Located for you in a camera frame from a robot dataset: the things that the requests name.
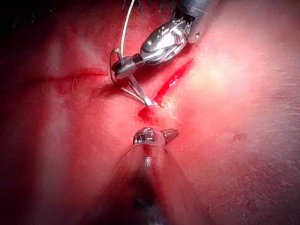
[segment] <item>skin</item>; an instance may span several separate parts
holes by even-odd
[[[14,32],[1,44],[2,221],[77,224],[150,126],[180,131],[166,149],[215,224],[299,224],[299,12],[291,0],[222,2],[199,43],[136,73],[153,98],[193,60],[152,122],[110,81],[119,1],[70,4]],[[125,54],[170,14],[133,10]]]

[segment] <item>blood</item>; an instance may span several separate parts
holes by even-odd
[[[190,68],[191,64],[192,64],[192,59],[190,61],[188,61],[187,63],[185,63],[182,67],[180,67],[178,70],[176,70],[176,72],[169,78],[169,80],[167,80],[164,85],[161,87],[161,89],[158,91],[158,93],[156,94],[156,96],[154,97],[154,101],[160,106],[162,107],[161,103],[162,100],[164,98],[164,96],[166,95],[167,91],[169,90],[169,88],[171,86],[173,86],[174,84],[177,83],[177,81],[184,75],[186,74],[186,70],[188,68]]]
[[[161,87],[161,89],[157,92],[156,96],[154,97],[154,102],[157,105],[154,106],[146,106],[143,109],[141,109],[138,113],[138,116],[144,121],[153,124],[155,122],[155,113],[153,111],[154,108],[162,106],[162,101],[164,99],[164,96],[167,94],[168,90],[171,88],[171,86],[174,86],[178,80],[186,74],[186,71],[191,68],[191,65],[193,63],[193,59],[186,62],[182,67],[180,67],[176,72],[164,83],[164,85]]]

